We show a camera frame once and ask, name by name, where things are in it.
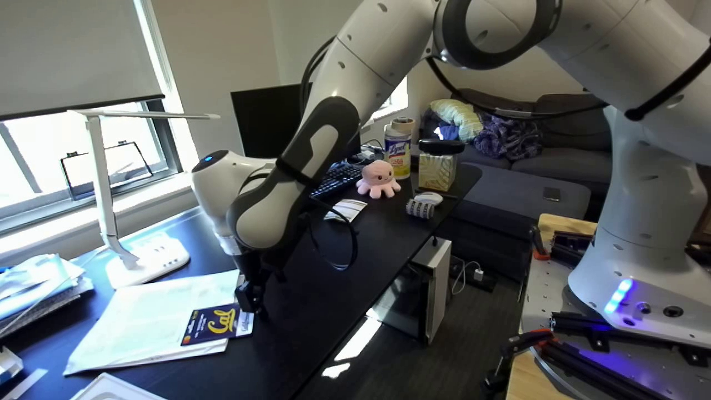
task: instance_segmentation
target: couch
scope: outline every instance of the couch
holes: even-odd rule
[[[540,191],[542,184],[563,187],[570,197],[588,204],[588,208],[571,212],[571,215],[585,215],[588,219],[600,215],[611,179],[611,133],[595,97],[588,94],[553,94],[535,102],[517,102],[481,91],[462,91],[460,101],[478,112],[499,109],[524,119],[533,116],[540,129],[540,151],[535,156],[521,159],[492,157],[473,144],[460,156],[460,169],[512,172],[512,179],[500,177],[493,187],[492,182],[487,187],[500,196],[500,203],[509,199],[509,191],[521,193],[522,189],[517,184],[532,176],[532,189]],[[499,206],[499,199],[492,197],[484,204],[475,203],[475,196],[468,196],[441,235],[454,239],[455,255],[478,259],[484,268],[497,268],[512,281],[522,281],[532,255],[529,229],[535,225],[533,213]]]

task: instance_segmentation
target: box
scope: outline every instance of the box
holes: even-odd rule
[[[430,191],[449,191],[458,177],[458,157],[455,156],[432,156],[420,153],[419,159],[419,189]]]

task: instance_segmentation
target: desk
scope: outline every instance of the desk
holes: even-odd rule
[[[272,322],[259,325],[253,335],[231,341],[219,355],[190,358],[133,368],[111,368],[110,373],[133,382],[163,398],[293,398],[310,378],[331,358],[344,338],[358,326],[368,309],[392,285],[399,271],[427,242],[439,225],[458,206],[478,176],[460,174],[445,199],[445,212],[434,219],[417,219],[405,213],[409,187],[392,199],[371,199],[358,215],[360,254],[352,268],[339,273],[321,257],[310,237],[303,237],[293,257],[285,266],[287,283],[269,283],[265,304]],[[209,222],[200,212],[187,212],[139,235],[140,239],[168,232],[183,239],[191,262],[168,275],[202,275],[233,268],[231,257],[214,239]],[[50,373],[28,392],[28,398],[72,398],[98,373],[62,378],[69,353],[102,316],[111,287],[105,275],[110,254],[87,254],[77,262],[87,266],[95,292],[18,334],[7,338],[7,347],[26,361],[26,372],[50,368]]]
[[[593,233],[593,222],[540,215],[542,242],[550,245],[553,232]],[[527,299],[522,311],[522,332],[547,326],[552,311],[583,309],[568,288],[570,266],[553,259],[533,259],[529,271]],[[557,334],[558,341],[575,347],[585,358],[617,368],[620,375],[637,379],[664,398],[710,398],[711,368],[692,367],[674,347],[663,347],[645,341],[611,341],[611,351],[593,351],[583,335]],[[565,387],[573,398],[611,398],[603,388],[595,388],[565,372],[547,364],[547,375],[533,363],[533,351],[517,358],[509,379],[509,398],[563,398],[547,379],[552,375],[557,387]]]

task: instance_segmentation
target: plush toy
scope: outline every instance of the plush toy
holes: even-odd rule
[[[387,159],[373,159],[371,164],[362,166],[362,177],[358,179],[358,193],[370,193],[371,197],[394,197],[400,191],[399,179],[394,177],[394,166]]]

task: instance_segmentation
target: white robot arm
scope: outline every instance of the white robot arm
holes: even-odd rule
[[[710,37],[664,0],[365,0],[274,172],[230,196],[238,245],[289,242],[310,184],[420,56],[493,69],[532,46],[611,104],[614,182],[571,292],[617,329],[711,347],[710,275],[684,255],[708,204],[694,163],[711,163]]]

